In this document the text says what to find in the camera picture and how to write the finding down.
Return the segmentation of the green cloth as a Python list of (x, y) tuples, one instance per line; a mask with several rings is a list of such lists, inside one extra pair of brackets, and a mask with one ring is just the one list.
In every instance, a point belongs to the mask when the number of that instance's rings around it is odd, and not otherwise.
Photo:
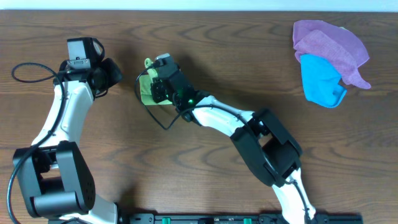
[(169, 100), (162, 100), (159, 103), (156, 103), (153, 100), (152, 93), (150, 90), (150, 84), (152, 83), (152, 79), (157, 78), (157, 76), (158, 76), (157, 70), (152, 68), (148, 69), (147, 75), (142, 75), (139, 78), (141, 100), (146, 106), (171, 105), (172, 102)]

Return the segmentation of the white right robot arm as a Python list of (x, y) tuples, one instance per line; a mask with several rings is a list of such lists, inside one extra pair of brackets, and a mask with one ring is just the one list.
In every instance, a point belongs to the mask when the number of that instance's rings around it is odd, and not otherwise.
[(268, 109), (244, 111), (183, 82), (155, 78), (155, 102), (169, 100), (183, 119), (227, 135), (252, 174), (272, 187), (287, 223), (313, 223), (316, 210), (301, 180), (302, 149)]

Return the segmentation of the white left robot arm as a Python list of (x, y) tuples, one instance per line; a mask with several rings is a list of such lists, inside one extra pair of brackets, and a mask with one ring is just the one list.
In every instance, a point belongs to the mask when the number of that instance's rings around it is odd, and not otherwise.
[(96, 193), (79, 145), (94, 100), (122, 77), (110, 58), (83, 69), (64, 61), (59, 72), (52, 72), (55, 95), (49, 115), (31, 146), (15, 151), (9, 182), (18, 181), (31, 217), (50, 223), (119, 221), (118, 206)]

